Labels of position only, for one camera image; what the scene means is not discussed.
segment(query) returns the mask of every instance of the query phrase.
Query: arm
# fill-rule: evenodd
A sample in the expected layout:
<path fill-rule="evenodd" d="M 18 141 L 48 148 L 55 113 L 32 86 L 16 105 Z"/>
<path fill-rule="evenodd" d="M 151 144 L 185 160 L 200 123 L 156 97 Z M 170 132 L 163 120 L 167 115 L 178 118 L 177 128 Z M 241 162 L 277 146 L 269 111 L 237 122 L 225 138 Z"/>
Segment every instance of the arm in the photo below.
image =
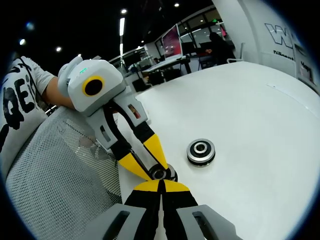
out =
<path fill-rule="evenodd" d="M 71 99 L 69 97 L 63 96 L 58 89 L 58 78 L 53 77 L 46 89 L 42 93 L 42 97 L 47 103 L 57 105 L 57 106 L 65 106 L 70 109 L 75 109 Z"/>
<path fill-rule="evenodd" d="M 71 99 L 64 97 L 58 89 L 58 78 L 48 71 L 44 71 L 37 63 L 30 58 L 23 57 L 29 61 L 35 75 L 35 84 L 43 99 L 50 104 L 65 106 L 75 109 Z"/>

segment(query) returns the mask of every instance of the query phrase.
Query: person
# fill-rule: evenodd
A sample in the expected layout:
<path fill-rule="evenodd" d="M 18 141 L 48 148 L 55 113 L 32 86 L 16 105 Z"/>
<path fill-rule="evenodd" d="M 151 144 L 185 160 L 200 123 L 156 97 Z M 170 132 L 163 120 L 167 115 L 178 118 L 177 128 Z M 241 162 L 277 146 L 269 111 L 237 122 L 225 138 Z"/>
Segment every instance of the person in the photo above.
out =
<path fill-rule="evenodd" d="M 153 60 L 154 60 L 154 63 L 155 63 L 155 64 L 160 63 L 160 61 L 159 61 L 159 59 L 158 59 L 157 57 L 155 57 Z"/>
<path fill-rule="evenodd" d="M 217 65 L 227 64 L 227 59 L 236 58 L 227 42 L 216 32 L 210 33 L 209 38 L 212 42 L 211 49 L 206 49 L 205 52 L 216 58 Z"/>
<path fill-rule="evenodd" d="M 25 56 L 9 66 L 1 81 L 0 99 L 0 167 L 5 179 L 21 147 L 48 117 L 39 102 L 74 106 L 59 92 L 58 78 Z"/>

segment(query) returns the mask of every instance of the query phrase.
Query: table surface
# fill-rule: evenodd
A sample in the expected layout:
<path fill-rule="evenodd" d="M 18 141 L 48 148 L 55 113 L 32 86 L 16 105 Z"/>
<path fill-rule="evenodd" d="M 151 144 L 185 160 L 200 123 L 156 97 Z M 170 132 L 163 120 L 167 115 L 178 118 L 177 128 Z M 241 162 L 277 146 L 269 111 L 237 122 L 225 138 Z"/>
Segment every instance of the table surface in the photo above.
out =
<path fill-rule="evenodd" d="M 171 58 L 169 60 L 161 61 L 161 62 L 149 67 L 148 69 L 143 70 L 142 72 L 143 73 L 150 73 L 150 72 L 153 72 L 153 71 L 155 71 L 157 69 L 163 68 L 166 65 L 172 64 L 172 63 L 174 63 L 176 61 L 183 60 L 183 59 L 186 59 L 186 58 L 187 58 L 186 56 L 179 56 L 177 58 Z"/>
<path fill-rule="evenodd" d="M 278 70 L 236 62 L 197 71 L 136 97 L 166 160 L 199 205 L 244 240 L 282 240 L 297 229 L 320 177 L 320 98 Z M 144 162 L 152 158 L 120 116 L 118 128 Z M 206 167 L 187 160 L 195 139 L 214 143 Z M 143 179 L 119 166 L 122 199 Z M 166 239 L 163 226 L 155 239 Z"/>

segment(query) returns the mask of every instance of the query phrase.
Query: yellow ring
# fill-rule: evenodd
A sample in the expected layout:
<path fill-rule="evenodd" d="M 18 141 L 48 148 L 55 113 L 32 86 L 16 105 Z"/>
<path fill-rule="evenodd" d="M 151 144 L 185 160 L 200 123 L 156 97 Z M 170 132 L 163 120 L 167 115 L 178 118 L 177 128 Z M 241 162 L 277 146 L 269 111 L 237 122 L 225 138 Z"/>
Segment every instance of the yellow ring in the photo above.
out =
<path fill-rule="evenodd" d="M 91 77 L 88 77 L 84 82 L 83 82 L 83 84 L 82 84 L 82 92 L 83 92 L 83 94 L 84 95 L 86 95 L 87 97 L 93 97 L 93 96 L 95 96 L 95 95 L 97 95 L 98 93 L 100 93 L 101 92 L 101 90 L 97 93 L 97 94 L 95 94 L 95 95 L 88 95 L 87 93 L 86 93 L 86 86 L 88 85 L 88 83 L 90 83 L 91 81 L 93 81 L 93 80 L 100 80 L 101 82 L 102 82 L 102 87 L 101 87 L 101 90 L 104 88 L 104 86 L 105 86 L 105 81 L 104 81 L 104 79 L 101 77 L 101 76 L 91 76 Z"/>

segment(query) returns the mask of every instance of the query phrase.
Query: ceiling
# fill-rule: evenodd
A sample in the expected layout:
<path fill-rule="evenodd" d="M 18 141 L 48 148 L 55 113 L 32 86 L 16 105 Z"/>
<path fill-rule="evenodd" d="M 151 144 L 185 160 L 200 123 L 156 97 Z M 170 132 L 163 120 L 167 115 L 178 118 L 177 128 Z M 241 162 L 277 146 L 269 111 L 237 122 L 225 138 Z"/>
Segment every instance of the ceiling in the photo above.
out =
<path fill-rule="evenodd" d="M 84 59 L 99 55 L 106 60 L 120 54 L 119 21 L 123 8 L 127 9 L 125 53 L 143 45 L 142 40 L 154 41 L 174 24 L 212 4 L 212 0 L 118 0 L 112 4 L 93 1 L 46 5 L 43 11 L 20 10 L 16 14 L 24 23 L 18 36 L 26 44 L 19 45 L 17 39 L 16 50 L 57 75 L 60 67 L 78 54 Z M 34 30 L 27 30 L 28 21 L 33 23 Z M 57 46 L 62 47 L 61 52 L 56 52 Z"/>

